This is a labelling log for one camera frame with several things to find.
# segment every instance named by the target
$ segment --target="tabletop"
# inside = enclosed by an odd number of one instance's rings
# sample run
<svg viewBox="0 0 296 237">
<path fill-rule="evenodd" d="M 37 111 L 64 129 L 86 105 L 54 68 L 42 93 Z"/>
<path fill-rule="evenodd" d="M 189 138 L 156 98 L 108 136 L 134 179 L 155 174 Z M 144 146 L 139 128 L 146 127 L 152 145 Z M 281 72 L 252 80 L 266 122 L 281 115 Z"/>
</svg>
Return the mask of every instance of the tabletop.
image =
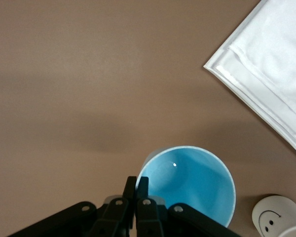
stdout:
<svg viewBox="0 0 296 237">
<path fill-rule="evenodd" d="M 101 206 L 177 145 L 226 164 L 241 236 L 263 197 L 296 203 L 296 151 L 203 68 L 258 2 L 0 1 L 0 237 Z"/>
</svg>

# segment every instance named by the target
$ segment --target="white cloth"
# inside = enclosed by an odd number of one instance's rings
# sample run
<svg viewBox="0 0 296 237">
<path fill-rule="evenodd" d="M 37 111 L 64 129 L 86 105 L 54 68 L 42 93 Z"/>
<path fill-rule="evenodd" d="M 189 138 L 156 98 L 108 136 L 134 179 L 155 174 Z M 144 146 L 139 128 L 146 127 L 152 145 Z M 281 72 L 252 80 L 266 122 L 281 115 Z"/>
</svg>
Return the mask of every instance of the white cloth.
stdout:
<svg viewBox="0 0 296 237">
<path fill-rule="evenodd" d="M 296 149 L 296 0 L 262 0 L 204 67 Z"/>
</svg>

